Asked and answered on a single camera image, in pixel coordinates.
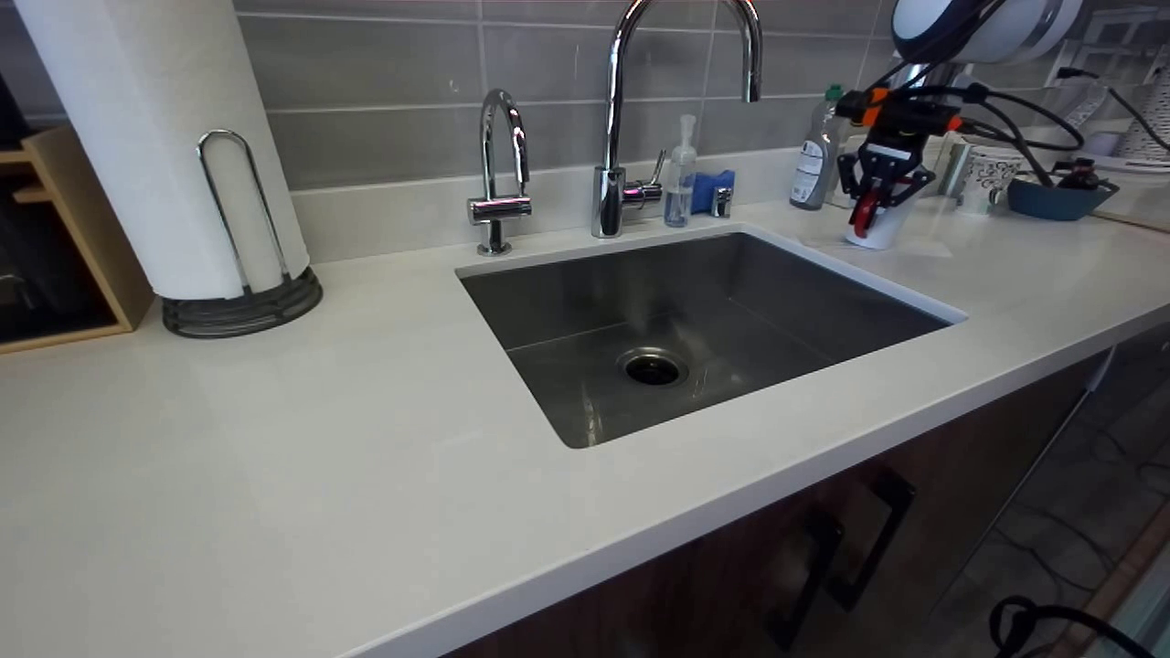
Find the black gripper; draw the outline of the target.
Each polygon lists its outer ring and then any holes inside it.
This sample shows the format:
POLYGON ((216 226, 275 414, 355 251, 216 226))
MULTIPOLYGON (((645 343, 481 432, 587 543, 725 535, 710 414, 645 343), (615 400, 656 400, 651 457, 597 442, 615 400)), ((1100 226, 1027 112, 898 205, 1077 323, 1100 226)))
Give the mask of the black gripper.
POLYGON ((886 209, 898 209, 935 183, 935 173, 922 166, 922 150, 933 136, 963 129, 963 112, 953 105, 914 102, 890 86, 846 90, 836 116, 868 130, 858 150, 836 157, 842 191, 853 197, 853 235, 871 235, 874 192, 886 209))

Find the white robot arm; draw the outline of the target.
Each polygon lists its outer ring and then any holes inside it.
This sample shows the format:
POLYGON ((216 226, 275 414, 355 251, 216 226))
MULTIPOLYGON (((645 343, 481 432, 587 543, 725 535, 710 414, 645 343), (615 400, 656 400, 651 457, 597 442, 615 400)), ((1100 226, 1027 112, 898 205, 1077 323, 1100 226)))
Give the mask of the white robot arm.
MULTIPOLYGON (((890 32, 907 67, 1016 62, 1059 42, 1077 11, 1081 0, 897 0, 890 32)), ((987 86, 914 86, 879 77, 871 86, 836 100, 835 112, 868 130, 854 152, 836 157, 854 239, 868 239, 886 209, 933 183, 933 173, 922 167, 924 142, 964 129, 949 100, 985 102, 987 86)))

